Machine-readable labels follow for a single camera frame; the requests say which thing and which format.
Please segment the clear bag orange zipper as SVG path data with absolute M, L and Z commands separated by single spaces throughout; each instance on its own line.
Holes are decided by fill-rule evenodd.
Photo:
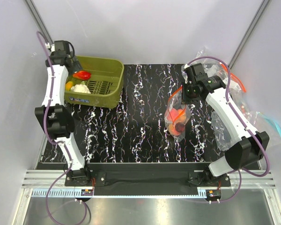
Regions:
M 164 114 L 165 126 L 176 142 L 185 138 L 186 124 L 191 117 L 188 105 L 182 104 L 182 86 L 169 98 Z

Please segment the pink peach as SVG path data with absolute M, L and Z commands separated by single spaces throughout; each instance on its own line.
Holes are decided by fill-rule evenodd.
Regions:
M 174 121 L 179 115 L 180 113 L 182 112 L 183 110 L 182 109 L 175 109 L 175 108 L 172 108 L 171 110 L 170 109 L 167 109 L 166 110 L 166 119 L 168 121 Z

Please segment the dark red plum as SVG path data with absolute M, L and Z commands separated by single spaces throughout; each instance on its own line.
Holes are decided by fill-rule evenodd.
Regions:
M 182 122 L 178 122 L 175 124 L 175 130 L 179 133 L 182 133 L 185 131 L 185 124 Z

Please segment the orange-red peach top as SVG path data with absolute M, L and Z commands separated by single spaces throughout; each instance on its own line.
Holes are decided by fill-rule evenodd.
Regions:
M 178 132 L 175 127 L 173 126 L 173 124 L 169 124 L 168 125 L 168 131 L 171 135 L 174 135 L 174 136 L 178 136 L 180 135 L 180 132 Z

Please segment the orange peach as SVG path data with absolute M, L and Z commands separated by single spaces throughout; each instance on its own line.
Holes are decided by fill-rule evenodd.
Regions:
M 182 124 L 186 124 L 186 120 L 187 120 L 187 116 L 186 115 L 182 115 L 182 116 L 179 116 L 177 119 L 176 119 L 176 123 L 182 123 Z

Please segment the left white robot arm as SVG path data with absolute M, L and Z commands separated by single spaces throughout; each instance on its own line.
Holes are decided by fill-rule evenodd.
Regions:
M 65 40 L 45 45 L 45 53 L 47 86 L 41 106 L 35 108 L 35 116 L 49 143 L 59 146 L 66 159 L 65 185 L 85 186 L 91 182 L 92 174 L 74 138 L 74 119 L 65 107 L 67 78 L 80 64 L 73 45 Z

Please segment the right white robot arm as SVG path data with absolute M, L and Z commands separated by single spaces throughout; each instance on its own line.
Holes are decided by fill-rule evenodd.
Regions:
M 229 94 L 228 85 L 218 76 L 204 76 L 193 83 L 182 84 L 182 102 L 205 101 L 218 114 L 230 135 L 231 147 L 203 172 L 203 180 L 213 186 L 223 175 L 265 159 L 269 143 L 267 132 L 259 132 L 242 114 Z

